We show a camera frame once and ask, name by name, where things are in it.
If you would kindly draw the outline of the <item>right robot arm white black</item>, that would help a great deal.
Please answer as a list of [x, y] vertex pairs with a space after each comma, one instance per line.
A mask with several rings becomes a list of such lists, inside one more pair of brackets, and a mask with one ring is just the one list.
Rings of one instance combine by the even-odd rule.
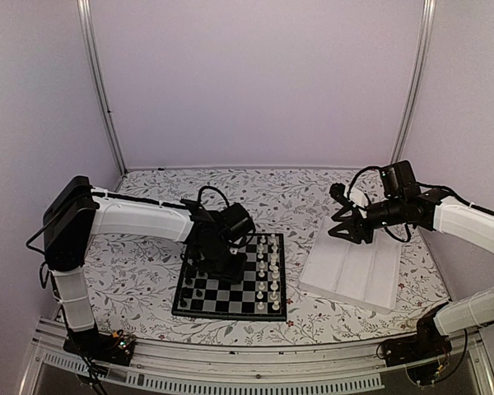
[[[375, 167], [384, 190], [384, 200], [369, 202], [353, 184], [335, 183], [331, 198], [341, 205], [332, 220], [329, 235], [354, 244], [370, 243], [375, 230], [392, 225], [422, 227], [452, 235], [494, 255], [494, 211], [461, 198], [453, 189], [417, 182], [409, 161]], [[494, 323], [494, 287], [468, 298], [443, 304], [417, 322], [417, 335], [409, 351], [426, 359], [438, 349], [441, 338], [484, 324]]]

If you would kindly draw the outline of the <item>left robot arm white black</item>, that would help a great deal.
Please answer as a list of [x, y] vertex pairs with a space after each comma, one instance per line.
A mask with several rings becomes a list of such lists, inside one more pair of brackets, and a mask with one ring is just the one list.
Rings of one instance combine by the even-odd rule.
[[255, 231], [254, 220], [239, 203], [208, 210], [202, 199], [178, 203], [113, 193], [74, 177], [43, 215], [43, 225], [26, 241], [43, 238], [40, 253], [49, 269], [68, 335], [89, 357], [100, 356], [106, 341], [99, 333], [83, 270], [86, 252], [97, 235], [139, 235], [185, 244], [185, 255], [200, 272], [236, 283], [245, 270], [239, 249]]

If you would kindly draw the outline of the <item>white plastic divided tray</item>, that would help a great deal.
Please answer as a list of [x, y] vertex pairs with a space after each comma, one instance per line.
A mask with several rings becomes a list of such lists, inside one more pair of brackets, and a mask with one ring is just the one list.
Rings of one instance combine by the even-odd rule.
[[299, 287], [329, 300], [390, 314], [396, 305], [401, 244], [382, 230], [374, 233], [371, 244], [354, 244], [329, 236], [332, 226], [326, 216]]

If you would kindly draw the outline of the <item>black and grey chessboard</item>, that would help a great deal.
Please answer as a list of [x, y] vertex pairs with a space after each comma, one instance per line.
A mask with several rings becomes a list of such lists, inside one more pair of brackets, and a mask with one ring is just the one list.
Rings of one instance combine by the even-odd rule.
[[[284, 234], [274, 233], [281, 243], [281, 257], [283, 261], [284, 280], [282, 292], [282, 312], [279, 314], [257, 314], [256, 310], [256, 244], [260, 235], [270, 235], [269, 233], [257, 233], [254, 238], [240, 252], [246, 253], [247, 263], [245, 267], [244, 279], [240, 284], [231, 284], [227, 281], [220, 281], [211, 278], [204, 272], [198, 272], [189, 263], [182, 263], [179, 274], [178, 285], [171, 309], [174, 316], [189, 318], [209, 318], [221, 320], [243, 320], [243, 321], [269, 321], [284, 322], [287, 320], [287, 295], [286, 295], [286, 274], [284, 256]], [[185, 278], [193, 279], [191, 286], [185, 285]], [[183, 288], [192, 288], [191, 298], [184, 298], [181, 293]], [[199, 289], [203, 296], [198, 298], [195, 291]], [[179, 302], [186, 300], [188, 305], [181, 308]]]

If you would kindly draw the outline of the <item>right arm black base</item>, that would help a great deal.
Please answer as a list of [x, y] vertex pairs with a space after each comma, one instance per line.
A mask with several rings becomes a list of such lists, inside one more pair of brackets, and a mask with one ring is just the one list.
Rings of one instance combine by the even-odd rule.
[[430, 329], [416, 334], [390, 338], [376, 348], [376, 356], [387, 367], [402, 365], [409, 380], [419, 387], [435, 384], [444, 373], [452, 345], [448, 337]]

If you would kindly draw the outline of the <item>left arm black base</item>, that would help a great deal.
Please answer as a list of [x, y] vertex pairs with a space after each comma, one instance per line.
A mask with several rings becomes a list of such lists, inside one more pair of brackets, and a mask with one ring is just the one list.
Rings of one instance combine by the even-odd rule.
[[135, 341], [136, 337], [133, 334], [125, 333], [123, 330], [110, 334], [101, 333], [97, 328], [81, 332], [68, 330], [63, 349], [88, 359], [129, 366], [133, 358]]

